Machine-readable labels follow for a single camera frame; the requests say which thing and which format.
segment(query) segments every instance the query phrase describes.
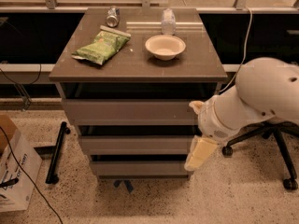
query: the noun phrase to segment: white bowl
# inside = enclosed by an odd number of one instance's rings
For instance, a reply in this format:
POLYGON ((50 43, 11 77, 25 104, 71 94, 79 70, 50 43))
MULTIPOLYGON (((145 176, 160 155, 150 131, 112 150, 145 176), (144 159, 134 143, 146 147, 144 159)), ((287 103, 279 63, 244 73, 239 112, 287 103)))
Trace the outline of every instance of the white bowl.
POLYGON ((156 58, 168 61, 186 49, 183 40, 172 35, 155 35, 146 41, 146 49, 156 58))

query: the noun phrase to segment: cardboard box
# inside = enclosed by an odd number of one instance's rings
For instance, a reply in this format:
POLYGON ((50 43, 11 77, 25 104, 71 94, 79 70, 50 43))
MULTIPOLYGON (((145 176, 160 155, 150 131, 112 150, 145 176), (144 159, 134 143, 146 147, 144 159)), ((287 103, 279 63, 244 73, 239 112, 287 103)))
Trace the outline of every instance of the cardboard box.
MULTIPOLYGON (((9 121, 7 125, 10 128, 12 127, 9 121)), ((39 155, 30 147, 26 138, 18 129, 15 129, 10 138, 10 144, 21 167, 36 181, 42 162, 39 155)), ((18 183, 0 188, 0 212, 26 210, 34 190, 34 184, 16 163, 10 147, 7 146, 0 160, 0 184, 16 177, 19 178, 18 183)))
MULTIPOLYGON (((0 115, 0 126, 5 131, 10 140, 17 130, 17 126, 13 123, 13 121, 6 115, 0 115)), ((3 132, 0 130, 0 155, 3 153, 4 149, 7 146, 7 139, 3 132)))

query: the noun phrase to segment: can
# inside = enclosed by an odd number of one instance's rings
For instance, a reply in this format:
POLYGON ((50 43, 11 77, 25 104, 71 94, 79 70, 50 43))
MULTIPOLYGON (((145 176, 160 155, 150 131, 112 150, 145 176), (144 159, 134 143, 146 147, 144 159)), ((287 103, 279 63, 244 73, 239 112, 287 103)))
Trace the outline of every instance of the can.
POLYGON ((118 7, 111 7, 107 14, 107 26, 116 27, 120 22, 120 9, 118 7))

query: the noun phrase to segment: white bottle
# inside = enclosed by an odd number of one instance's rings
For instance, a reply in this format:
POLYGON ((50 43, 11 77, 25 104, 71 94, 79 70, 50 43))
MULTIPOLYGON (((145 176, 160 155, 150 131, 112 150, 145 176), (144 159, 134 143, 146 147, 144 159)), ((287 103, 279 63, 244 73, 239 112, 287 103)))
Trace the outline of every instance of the white bottle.
POLYGON ((176 17, 172 9, 163 11, 161 21, 162 34, 173 35, 176 32, 176 17))

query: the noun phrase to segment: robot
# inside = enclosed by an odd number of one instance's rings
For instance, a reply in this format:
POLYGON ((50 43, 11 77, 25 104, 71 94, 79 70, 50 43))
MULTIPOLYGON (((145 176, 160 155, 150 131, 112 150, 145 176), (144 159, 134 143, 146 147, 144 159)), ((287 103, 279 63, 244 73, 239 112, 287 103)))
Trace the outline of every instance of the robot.
MULTIPOLYGON (((206 102, 192 101, 190 107, 198 115, 202 133, 193 139, 185 163, 187 171, 194 171, 217 144, 228 141, 243 127, 264 121, 299 125, 299 66, 274 58, 254 59, 240 67, 233 87, 206 102)), ((223 150, 232 154, 230 147, 223 150)), ((296 174, 290 169, 294 175, 285 180, 285 188, 297 189, 296 174)))

